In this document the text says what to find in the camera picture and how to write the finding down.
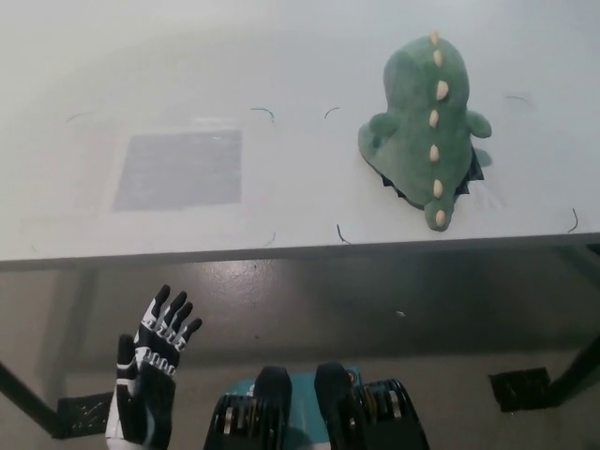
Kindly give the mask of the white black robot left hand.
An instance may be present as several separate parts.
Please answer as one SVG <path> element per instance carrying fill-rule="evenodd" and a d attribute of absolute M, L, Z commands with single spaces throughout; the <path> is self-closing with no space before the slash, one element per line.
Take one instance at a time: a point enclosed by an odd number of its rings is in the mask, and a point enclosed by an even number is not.
<path fill-rule="evenodd" d="M 107 447 L 166 449 L 173 430 L 174 373 L 181 353 L 203 320 L 190 320 L 193 304 L 164 285 L 144 312 L 135 335 L 119 338 L 115 386 L 105 429 Z"/>

